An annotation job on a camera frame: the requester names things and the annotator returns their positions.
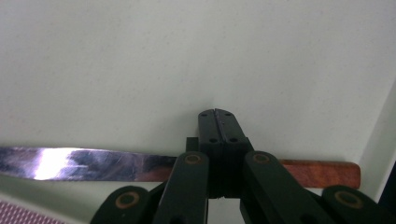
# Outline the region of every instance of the white wall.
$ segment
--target white wall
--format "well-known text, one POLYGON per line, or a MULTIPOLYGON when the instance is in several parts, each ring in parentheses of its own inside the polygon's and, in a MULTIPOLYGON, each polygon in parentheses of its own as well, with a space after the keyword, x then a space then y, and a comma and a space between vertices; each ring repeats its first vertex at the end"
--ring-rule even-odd
MULTIPOLYGON (((361 162, 368 186, 377 163, 363 155, 388 127, 378 121, 394 120, 380 115, 394 99, 395 27, 395 1, 3 0, 0 145, 178 155, 196 115, 218 107, 256 149, 361 162)), ((394 142, 381 148, 391 158, 394 142)), ((115 187, 3 183, 3 197, 73 222, 115 187)))

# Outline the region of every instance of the wooden knife handle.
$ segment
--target wooden knife handle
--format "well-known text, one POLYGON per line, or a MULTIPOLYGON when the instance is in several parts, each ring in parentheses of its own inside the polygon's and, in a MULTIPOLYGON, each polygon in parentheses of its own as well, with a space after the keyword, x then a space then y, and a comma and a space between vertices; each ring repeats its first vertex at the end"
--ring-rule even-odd
POLYGON ((332 185, 345 185, 358 189, 361 185, 361 168, 353 162, 279 161, 305 188, 323 189, 332 185))

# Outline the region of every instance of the pink fabric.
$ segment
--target pink fabric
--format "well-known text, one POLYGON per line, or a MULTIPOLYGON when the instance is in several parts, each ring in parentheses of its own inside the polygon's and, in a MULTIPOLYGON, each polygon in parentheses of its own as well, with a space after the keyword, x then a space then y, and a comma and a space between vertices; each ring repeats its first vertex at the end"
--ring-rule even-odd
POLYGON ((0 202, 0 224, 63 224, 12 203, 0 202))

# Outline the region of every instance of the knife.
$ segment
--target knife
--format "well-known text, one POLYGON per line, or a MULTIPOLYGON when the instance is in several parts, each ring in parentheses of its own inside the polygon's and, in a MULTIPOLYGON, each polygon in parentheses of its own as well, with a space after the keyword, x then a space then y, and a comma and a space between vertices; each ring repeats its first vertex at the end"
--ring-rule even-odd
MULTIPOLYGON (((163 182, 176 157, 76 147, 0 147, 0 175, 33 180, 163 182)), ((305 188, 357 189, 353 162, 279 160, 305 188)))

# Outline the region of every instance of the metal blade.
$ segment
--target metal blade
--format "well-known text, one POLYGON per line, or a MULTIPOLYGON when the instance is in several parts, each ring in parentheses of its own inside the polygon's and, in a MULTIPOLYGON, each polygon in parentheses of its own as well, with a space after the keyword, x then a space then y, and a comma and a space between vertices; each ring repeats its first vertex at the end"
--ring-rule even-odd
POLYGON ((0 175, 36 180, 164 181, 176 157, 73 147, 0 147, 0 175))

